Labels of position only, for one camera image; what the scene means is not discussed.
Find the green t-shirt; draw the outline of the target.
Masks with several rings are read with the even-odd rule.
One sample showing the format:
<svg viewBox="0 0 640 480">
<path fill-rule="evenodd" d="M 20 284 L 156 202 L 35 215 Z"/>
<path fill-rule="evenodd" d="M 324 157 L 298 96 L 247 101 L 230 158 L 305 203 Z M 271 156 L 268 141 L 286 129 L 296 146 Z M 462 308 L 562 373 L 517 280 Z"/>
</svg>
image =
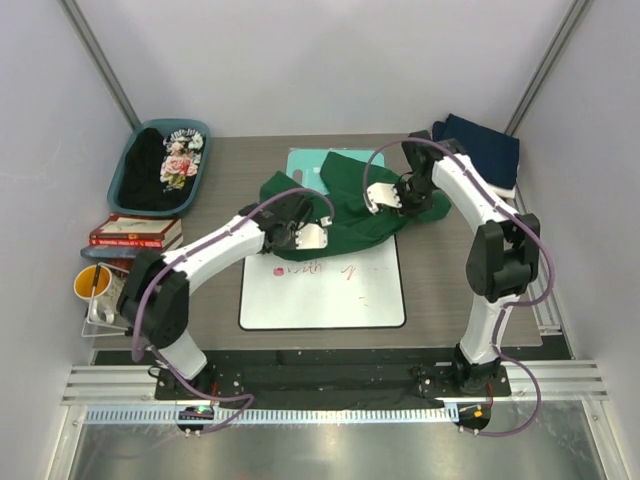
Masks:
<svg viewBox="0 0 640 480">
<path fill-rule="evenodd" d="M 442 193 L 433 194 L 432 208 L 417 216 L 403 216 L 393 211 L 371 214 L 362 195 L 365 164 L 357 159 L 331 151 L 320 170 L 326 197 L 335 208 L 335 218 L 328 228 L 328 244 L 323 249 L 274 249 L 279 258 L 305 262 L 359 252 L 384 243 L 412 224 L 426 224 L 444 219 L 451 202 Z"/>
</svg>

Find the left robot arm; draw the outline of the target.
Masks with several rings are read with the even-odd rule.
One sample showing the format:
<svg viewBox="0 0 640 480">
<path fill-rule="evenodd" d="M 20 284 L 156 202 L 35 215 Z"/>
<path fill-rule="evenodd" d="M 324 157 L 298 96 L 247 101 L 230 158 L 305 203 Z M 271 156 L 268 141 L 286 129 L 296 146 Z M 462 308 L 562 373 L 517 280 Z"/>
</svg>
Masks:
<svg viewBox="0 0 640 480">
<path fill-rule="evenodd" d="M 326 218 L 313 220 L 313 205 L 296 189 L 241 209 L 229 222 L 167 253 L 138 254 L 117 301 L 130 325 L 132 358 L 152 350 L 194 395 L 212 392 L 213 370 L 188 331 L 191 295 L 232 264 L 276 249 L 323 249 Z"/>
</svg>

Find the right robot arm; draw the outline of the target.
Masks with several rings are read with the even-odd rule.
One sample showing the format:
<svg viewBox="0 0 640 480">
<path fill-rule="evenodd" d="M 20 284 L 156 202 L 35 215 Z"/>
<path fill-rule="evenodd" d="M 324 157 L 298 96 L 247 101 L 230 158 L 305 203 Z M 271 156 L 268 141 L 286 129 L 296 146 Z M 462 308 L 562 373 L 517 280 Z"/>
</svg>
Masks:
<svg viewBox="0 0 640 480">
<path fill-rule="evenodd" d="M 411 173 L 395 185 L 404 215 L 427 213 L 444 193 L 471 227 L 474 238 L 465 265 L 473 302 L 466 331 L 456 345 L 452 374 L 464 394 L 484 394 L 497 380 L 501 342 L 512 310 L 537 279 L 544 254 L 540 221 L 521 214 L 492 192 L 467 152 L 454 140 L 434 141 L 412 132 L 401 144 Z"/>
</svg>

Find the teal folding board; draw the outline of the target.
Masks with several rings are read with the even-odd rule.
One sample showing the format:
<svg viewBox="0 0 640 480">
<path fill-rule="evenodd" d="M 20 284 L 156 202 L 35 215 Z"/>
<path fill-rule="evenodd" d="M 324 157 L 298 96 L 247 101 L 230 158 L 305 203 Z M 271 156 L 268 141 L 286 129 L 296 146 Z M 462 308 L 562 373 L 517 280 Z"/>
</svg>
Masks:
<svg viewBox="0 0 640 480">
<path fill-rule="evenodd" d="M 353 162 L 366 163 L 373 150 L 367 149 L 344 149 L 344 148 L 298 148 L 291 149 L 288 157 L 285 173 L 288 177 L 300 184 L 302 187 L 313 189 L 334 200 L 345 200 L 362 202 L 362 169 L 355 169 L 355 173 L 350 173 L 344 181 L 334 181 L 332 192 L 321 178 L 321 168 L 329 153 L 337 153 Z"/>
</svg>

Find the folded navy t-shirt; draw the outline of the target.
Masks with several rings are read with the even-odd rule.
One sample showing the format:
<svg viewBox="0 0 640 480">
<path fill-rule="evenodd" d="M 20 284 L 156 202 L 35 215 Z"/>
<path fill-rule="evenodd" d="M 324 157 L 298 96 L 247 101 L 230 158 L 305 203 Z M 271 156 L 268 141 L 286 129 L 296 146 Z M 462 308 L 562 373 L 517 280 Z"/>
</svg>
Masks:
<svg viewBox="0 0 640 480">
<path fill-rule="evenodd" d="M 457 140 L 487 184 L 507 188 L 516 185 L 519 139 L 453 114 L 433 123 L 432 136 L 435 141 Z"/>
</svg>

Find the folded white t-shirt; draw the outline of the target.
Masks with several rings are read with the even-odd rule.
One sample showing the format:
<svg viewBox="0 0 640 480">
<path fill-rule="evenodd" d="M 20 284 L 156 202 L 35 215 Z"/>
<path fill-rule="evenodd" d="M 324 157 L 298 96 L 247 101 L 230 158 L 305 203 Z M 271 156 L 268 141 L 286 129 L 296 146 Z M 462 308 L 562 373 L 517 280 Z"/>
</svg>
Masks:
<svg viewBox="0 0 640 480">
<path fill-rule="evenodd" d="M 516 185 L 509 188 L 488 183 L 489 188 L 502 199 L 514 199 L 516 195 Z"/>
</svg>

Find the white dry-erase board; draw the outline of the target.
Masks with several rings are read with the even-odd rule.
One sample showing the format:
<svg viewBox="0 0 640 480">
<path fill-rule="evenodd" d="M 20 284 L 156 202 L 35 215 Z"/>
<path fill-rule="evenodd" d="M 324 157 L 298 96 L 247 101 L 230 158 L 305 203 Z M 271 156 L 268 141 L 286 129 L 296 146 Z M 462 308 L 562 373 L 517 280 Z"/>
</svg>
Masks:
<svg viewBox="0 0 640 480">
<path fill-rule="evenodd" d="M 396 239 L 360 252 L 294 262 L 244 260 L 246 331 L 399 328 L 406 322 Z"/>
</svg>

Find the red middle book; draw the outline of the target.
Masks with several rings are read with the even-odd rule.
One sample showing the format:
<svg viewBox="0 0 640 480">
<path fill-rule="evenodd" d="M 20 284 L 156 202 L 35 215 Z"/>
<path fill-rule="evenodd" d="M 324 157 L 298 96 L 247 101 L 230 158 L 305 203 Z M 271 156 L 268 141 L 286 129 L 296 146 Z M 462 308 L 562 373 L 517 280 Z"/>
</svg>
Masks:
<svg viewBox="0 0 640 480">
<path fill-rule="evenodd" d="M 89 244 L 94 246 L 164 248 L 181 236 L 182 232 L 178 230 L 168 233 L 100 233 L 90 235 Z"/>
</svg>

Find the red book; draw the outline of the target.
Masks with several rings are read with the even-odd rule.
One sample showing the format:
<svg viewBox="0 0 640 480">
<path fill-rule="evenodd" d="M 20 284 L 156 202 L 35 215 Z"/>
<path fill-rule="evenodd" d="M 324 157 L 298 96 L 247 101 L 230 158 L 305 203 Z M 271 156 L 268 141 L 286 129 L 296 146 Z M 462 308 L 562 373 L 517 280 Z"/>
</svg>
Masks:
<svg viewBox="0 0 640 480">
<path fill-rule="evenodd" d="M 168 233 L 100 233 L 90 235 L 89 244 L 94 246 L 164 248 L 181 236 L 182 232 L 178 230 Z"/>
<path fill-rule="evenodd" d="M 110 215 L 106 221 L 92 230 L 91 239 L 165 239 L 181 229 L 178 218 L 146 218 Z"/>
</svg>

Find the black floral t-shirt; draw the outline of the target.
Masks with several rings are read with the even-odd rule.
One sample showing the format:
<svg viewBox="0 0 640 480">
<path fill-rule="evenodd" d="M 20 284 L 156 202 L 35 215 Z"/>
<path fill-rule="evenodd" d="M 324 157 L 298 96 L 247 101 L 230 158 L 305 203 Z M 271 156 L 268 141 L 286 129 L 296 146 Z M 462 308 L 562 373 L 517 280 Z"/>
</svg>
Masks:
<svg viewBox="0 0 640 480">
<path fill-rule="evenodd" d="M 125 154 L 118 205 L 160 212 L 185 204 L 200 173 L 205 146 L 206 136 L 198 129 L 182 127 L 167 135 L 156 128 L 143 129 Z"/>
</svg>

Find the teal plastic basket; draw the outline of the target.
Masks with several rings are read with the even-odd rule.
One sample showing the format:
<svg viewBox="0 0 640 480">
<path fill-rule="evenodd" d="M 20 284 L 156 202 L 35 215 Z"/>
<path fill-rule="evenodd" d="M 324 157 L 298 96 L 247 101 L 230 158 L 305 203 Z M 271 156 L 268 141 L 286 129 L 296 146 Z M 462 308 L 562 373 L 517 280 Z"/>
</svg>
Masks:
<svg viewBox="0 0 640 480">
<path fill-rule="evenodd" d="M 198 120 L 160 118 L 135 127 L 108 189 L 111 210 L 184 215 L 196 197 L 211 145 L 209 127 Z"/>
</svg>

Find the red top book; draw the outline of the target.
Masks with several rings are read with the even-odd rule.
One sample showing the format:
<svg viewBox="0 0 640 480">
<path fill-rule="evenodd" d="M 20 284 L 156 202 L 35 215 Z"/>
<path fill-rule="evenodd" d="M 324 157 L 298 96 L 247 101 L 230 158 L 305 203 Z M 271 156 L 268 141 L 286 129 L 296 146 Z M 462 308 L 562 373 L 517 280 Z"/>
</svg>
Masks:
<svg viewBox="0 0 640 480">
<path fill-rule="evenodd" d="M 92 230 L 91 239 L 165 239 L 181 229 L 178 218 L 146 218 L 110 215 L 106 221 Z"/>
</svg>

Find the orange interior mug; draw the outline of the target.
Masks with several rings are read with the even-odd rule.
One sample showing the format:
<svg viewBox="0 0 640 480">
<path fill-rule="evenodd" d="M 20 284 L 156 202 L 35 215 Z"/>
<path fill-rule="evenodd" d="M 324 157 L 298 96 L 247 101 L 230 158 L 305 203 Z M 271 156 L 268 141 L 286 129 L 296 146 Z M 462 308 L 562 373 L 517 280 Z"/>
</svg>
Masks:
<svg viewBox="0 0 640 480">
<path fill-rule="evenodd" d="M 108 266 L 96 264 L 76 276 L 73 288 L 75 295 L 87 303 L 90 322 L 114 325 L 123 286 L 122 279 Z"/>
</svg>

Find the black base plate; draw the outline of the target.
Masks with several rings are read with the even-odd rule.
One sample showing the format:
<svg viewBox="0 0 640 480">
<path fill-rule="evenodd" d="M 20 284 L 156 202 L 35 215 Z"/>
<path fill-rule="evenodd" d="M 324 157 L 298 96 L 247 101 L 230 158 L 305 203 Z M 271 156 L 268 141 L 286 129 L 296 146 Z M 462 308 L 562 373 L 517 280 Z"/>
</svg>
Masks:
<svg viewBox="0 0 640 480">
<path fill-rule="evenodd" d="M 537 367 L 567 362 L 564 343 L 509 348 L 506 357 L 479 372 L 462 367 L 451 348 L 337 350 L 210 350 L 202 373 L 181 383 L 153 354 L 142 363 L 155 380 L 157 400 L 195 399 L 198 393 L 229 398 L 251 394 L 259 409 L 343 410 L 428 405 L 445 398 L 506 398 L 516 379 Z"/>
</svg>

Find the aluminium frame rail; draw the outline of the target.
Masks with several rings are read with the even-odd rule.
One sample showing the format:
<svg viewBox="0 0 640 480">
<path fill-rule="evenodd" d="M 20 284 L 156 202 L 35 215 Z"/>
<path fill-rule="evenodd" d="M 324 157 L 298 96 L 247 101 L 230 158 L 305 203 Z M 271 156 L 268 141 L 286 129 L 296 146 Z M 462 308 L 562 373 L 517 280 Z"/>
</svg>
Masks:
<svg viewBox="0 0 640 480">
<path fill-rule="evenodd" d="M 592 360 L 526 361 L 522 368 L 508 363 L 506 378 L 515 400 L 533 401 L 533 380 L 547 401 L 606 400 L 608 393 L 602 375 Z M 146 365 L 74 366 L 62 396 L 64 405 L 153 404 L 157 380 Z"/>
</svg>

